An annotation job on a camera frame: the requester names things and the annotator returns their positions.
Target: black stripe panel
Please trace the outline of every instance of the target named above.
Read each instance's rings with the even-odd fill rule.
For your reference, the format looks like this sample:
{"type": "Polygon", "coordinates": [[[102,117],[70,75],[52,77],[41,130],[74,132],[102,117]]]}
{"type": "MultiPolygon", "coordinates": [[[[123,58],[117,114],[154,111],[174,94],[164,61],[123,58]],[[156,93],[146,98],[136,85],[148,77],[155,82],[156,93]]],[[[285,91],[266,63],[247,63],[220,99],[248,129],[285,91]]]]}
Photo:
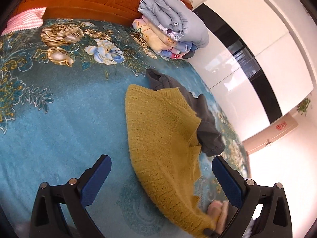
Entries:
{"type": "Polygon", "coordinates": [[[227,47],[237,60],[256,91],[270,123],[282,117],[280,106],[270,82],[256,61],[252,51],[239,35],[204,3],[193,12],[198,15],[207,28],[227,47]]]}

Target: folded gray comforter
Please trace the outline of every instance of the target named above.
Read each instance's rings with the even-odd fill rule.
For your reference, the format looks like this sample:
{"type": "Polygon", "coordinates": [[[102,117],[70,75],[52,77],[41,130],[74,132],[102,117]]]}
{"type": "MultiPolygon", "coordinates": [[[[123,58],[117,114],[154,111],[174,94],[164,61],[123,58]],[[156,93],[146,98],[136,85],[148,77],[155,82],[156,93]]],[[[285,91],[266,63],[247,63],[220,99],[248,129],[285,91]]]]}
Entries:
{"type": "Polygon", "coordinates": [[[141,0],[138,10],[172,40],[209,42],[207,27],[181,0],[141,0]]]}

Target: blue flower print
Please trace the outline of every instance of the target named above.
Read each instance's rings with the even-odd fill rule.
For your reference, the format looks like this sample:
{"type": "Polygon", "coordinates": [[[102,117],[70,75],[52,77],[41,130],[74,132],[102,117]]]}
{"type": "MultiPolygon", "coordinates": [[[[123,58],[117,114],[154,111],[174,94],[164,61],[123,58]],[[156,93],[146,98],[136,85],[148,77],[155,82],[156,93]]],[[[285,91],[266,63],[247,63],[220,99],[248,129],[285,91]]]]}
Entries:
{"type": "Polygon", "coordinates": [[[0,70],[0,129],[4,134],[8,121],[15,119],[13,106],[20,102],[25,86],[17,77],[12,78],[10,71],[0,70]]]}
{"type": "Polygon", "coordinates": [[[98,46],[87,46],[85,52],[93,55],[98,63],[106,65],[122,63],[124,61],[123,52],[108,40],[94,39],[98,46]]]}

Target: pink and white fabric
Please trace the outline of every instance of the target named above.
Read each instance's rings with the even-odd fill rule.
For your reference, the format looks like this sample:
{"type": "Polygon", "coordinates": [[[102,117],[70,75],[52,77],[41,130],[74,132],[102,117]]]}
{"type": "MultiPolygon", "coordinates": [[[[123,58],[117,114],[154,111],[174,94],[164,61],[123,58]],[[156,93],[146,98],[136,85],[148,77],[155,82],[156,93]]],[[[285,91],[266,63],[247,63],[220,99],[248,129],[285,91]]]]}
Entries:
{"type": "Polygon", "coordinates": [[[34,8],[12,17],[8,20],[7,27],[2,32],[1,36],[18,30],[39,28],[43,25],[42,17],[45,10],[46,7],[34,8]]]}

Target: blue gripper pad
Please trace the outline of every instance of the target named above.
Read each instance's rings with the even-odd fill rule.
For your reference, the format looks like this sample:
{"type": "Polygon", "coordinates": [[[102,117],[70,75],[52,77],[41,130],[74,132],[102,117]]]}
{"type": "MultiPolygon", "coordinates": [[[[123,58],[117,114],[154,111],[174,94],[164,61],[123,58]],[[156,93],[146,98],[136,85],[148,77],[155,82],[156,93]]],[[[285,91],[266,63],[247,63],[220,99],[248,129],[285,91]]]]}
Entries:
{"type": "Polygon", "coordinates": [[[81,189],[80,202],[83,207],[90,206],[94,202],[111,170],[111,159],[109,156],[105,156],[101,163],[97,161],[91,169],[94,169],[97,163],[99,165],[96,170],[81,189]]]}
{"type": "Polygon", "coordinates": [[[243,204],[243,192],[219,157],[215,157],[212,160],[211,167],[230,204],[241,208],[243,204]]]}

